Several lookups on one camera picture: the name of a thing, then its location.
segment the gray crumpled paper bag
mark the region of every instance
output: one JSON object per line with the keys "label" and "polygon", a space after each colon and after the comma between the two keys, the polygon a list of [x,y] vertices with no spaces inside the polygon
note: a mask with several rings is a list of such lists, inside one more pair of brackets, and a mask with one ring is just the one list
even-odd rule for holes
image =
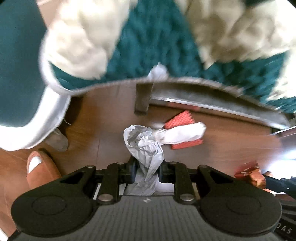
{"label": "gray crumpled paper bag", "polygon": [[125,195],[152,195],[156,183],[159,182],[156,171],[164,156],[161,145],[155,140],[152,131],[151,128],[141,125],[130,126],[124,130],[126,147],[140,163],[135,183],[127,186]]}

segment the slipper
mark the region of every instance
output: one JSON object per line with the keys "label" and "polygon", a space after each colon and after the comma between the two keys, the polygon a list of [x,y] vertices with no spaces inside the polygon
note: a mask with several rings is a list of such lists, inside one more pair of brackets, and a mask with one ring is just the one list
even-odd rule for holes
{"label": "slipper", "polygon": [[43,151],[33,151],[27,162],[27,181],[31,189],[61,178],[53,160]]}

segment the teal chair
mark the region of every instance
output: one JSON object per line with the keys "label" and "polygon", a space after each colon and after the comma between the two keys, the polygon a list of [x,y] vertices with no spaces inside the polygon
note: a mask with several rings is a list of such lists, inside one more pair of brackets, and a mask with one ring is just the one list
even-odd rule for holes
{"label": "teal chair", "polygon": [[63,121],[70,96],[46,87],[38,67],[46,26],[36,0],[0,0],[0,148],[32,148]]}

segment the red object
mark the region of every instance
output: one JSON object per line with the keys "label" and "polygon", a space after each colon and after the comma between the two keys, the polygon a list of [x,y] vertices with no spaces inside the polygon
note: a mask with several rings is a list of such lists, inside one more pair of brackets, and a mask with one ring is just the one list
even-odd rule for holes
{"label": "red object", "polygon": [[[165,129],[172,129],[176,126],[184,126],[195,123],[195,120],[192,118],[190,112],[188,110],[185,110],[181,112],[180,114],[176,115],[173,119],[169,120],[167,123],[165,123],[164,128]],[[188,142],[182,142],[179,144],[172,144],[171,148],[173,150],[175,149],[182,149],[192,146],[197,146],[202,144],[202,139],[197,139],[195,141],[188,141]]]}

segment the white sock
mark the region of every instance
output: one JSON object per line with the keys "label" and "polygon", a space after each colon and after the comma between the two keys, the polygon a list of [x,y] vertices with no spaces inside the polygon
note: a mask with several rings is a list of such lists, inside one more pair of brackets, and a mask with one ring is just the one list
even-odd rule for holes
{"label": "white sock", "polygon": [[32,158],[30,164],[29,164],[29,170],[28,173],[30,173],[36,166],[38,166],[40,163],[42,163],[42,160],[39,156],[35,156]]}

